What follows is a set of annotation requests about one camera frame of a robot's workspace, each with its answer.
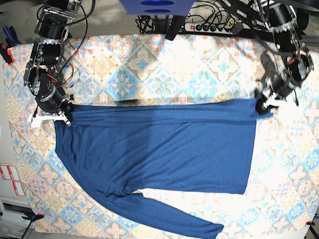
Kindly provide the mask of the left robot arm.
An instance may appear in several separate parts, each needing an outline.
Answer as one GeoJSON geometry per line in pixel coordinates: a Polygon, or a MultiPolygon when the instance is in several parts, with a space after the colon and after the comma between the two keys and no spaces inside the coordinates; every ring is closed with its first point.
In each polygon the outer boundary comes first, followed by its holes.
{"type": "Polygon", "coordinates": [[[257,40],[268,51],[281,56],[285,66],[276,77],[266,79],[262,90],[255,91],[255,97],[258,98],[255,109],[263,115],[271,108],[279,107],[290,93],[300,88],[314,69],[314,64],[309,49],[302,43],[294,8],[273,0],[256,0],[255,5],[273,36],[276,50],[271,49],[258,37],[257,40]]]}

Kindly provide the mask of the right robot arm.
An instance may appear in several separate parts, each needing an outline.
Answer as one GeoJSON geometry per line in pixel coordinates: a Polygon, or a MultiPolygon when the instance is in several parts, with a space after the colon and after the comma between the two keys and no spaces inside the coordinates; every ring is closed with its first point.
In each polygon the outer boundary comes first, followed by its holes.
{"type": "Polygon", "coordinates": [[[69,24],[75,20],[81,7],[80,0],[46,0],[37,14],[35,39],[23,84],[28,87],[37,103],[29,120],[32,127],[39,127],[45,120],[72,122],[71,99],[57,86],[54,76],[61,62],[62,42],[69,35],[69,24]]]}

